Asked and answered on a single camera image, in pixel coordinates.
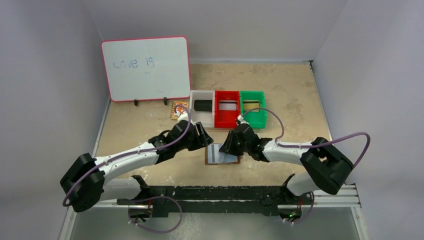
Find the brown leather card holder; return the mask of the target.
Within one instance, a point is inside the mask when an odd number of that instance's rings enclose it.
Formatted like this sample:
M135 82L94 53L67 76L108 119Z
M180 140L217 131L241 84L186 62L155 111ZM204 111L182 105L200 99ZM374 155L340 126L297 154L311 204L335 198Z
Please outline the brown leather card holder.
M212 143L205 150L205 165L235 165L241 163L239 156L220 152L222 143Z

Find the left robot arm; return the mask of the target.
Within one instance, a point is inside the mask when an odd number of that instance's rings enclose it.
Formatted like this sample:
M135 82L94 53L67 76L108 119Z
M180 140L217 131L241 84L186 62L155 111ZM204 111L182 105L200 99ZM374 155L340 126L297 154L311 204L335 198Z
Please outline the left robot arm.
M213 142L201 122L181 120L172 129L129 150L98 157L84 153L59 181L65 193L62 205L84 212L106 198L106 185L120 175L170 160L182 150L206 148Z

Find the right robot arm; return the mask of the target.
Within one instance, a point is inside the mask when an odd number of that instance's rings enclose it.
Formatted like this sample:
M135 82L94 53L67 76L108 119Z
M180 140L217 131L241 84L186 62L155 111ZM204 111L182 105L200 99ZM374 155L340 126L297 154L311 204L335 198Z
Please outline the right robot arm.
M242 156L248 154L260 162L284 162L304 167L283 184L280 196L288 204L300 195L316 190L336 195L352 172L353 163L323 137L306 143L276 143L273 138L259 137L247 123L230 130L219 152Z

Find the white card with grey stripe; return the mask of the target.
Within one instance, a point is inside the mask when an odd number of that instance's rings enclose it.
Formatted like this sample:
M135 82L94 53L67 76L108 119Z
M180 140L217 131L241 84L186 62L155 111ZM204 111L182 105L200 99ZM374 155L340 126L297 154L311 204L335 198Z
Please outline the white card with grey stripe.
M208 165L228 164L229 158L226 154L219 152L222 143L213 143L207 147L206 163Z

